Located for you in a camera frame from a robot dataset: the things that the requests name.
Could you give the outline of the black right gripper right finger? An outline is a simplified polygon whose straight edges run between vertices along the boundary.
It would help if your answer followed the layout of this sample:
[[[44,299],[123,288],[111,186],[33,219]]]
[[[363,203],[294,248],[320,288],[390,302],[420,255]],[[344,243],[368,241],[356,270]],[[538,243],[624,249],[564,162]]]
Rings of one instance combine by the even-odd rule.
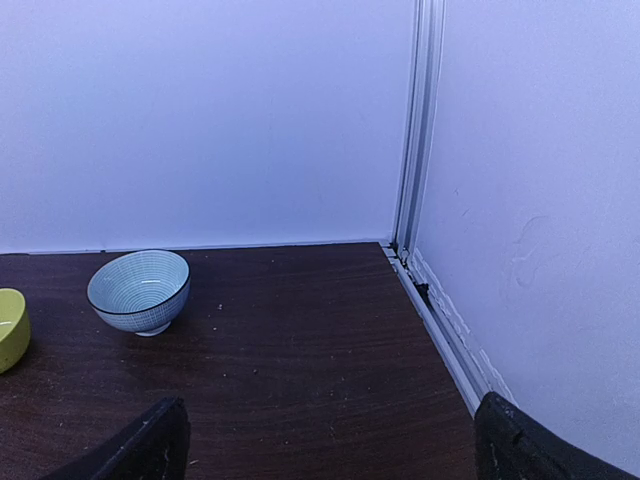
[[[501,395],[484,395],[474,415],[479,479],[632,479],[564,441]]]

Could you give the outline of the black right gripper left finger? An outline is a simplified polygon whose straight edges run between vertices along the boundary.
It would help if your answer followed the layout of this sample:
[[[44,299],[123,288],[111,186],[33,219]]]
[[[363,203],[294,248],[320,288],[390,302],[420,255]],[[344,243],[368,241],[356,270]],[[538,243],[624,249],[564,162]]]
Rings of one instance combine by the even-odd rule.
[[[183,479],[191,426],[184,400],[165,397],[47,479]]]

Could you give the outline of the light blue patterned bowl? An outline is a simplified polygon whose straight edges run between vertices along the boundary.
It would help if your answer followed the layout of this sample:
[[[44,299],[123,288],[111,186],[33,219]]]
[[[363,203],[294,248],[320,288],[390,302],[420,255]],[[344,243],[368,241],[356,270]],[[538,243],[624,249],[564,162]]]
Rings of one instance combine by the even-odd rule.
[[[168,250],[122,255],[98,269],[88,282],[90,306],[109,326],[153,337],[169,328],[189,298],[191,267]]]

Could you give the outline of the lime green bowl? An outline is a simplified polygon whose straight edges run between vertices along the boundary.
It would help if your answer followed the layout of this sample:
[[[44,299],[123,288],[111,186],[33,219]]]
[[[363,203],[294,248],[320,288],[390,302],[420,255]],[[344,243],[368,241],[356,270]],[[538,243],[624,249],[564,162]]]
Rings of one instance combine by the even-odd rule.
[[[31,339],[31,324],[23,294],[12,288],[2,288],[0,372],[14,367],[26,353]]]

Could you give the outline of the right aluminium table rail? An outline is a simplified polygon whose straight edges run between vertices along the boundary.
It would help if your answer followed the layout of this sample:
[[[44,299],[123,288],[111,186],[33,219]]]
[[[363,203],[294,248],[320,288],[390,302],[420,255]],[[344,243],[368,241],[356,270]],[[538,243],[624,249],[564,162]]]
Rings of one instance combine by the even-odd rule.
[[[480,347],[441,283],[419,251],[398,253],[380,244],[395,270],[426,331],[471,413],[494,391],[511,403],[516,400],[502,375]]]

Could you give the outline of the right rear aluminium frame post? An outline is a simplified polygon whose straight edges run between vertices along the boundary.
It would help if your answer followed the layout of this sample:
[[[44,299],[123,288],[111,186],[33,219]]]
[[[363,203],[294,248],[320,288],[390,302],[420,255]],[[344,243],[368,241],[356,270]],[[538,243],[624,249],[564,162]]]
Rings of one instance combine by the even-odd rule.
[[[446,3],[417,1],[406,134],[391,246],[405,260],[414,249],[426,189],[442,64]]]

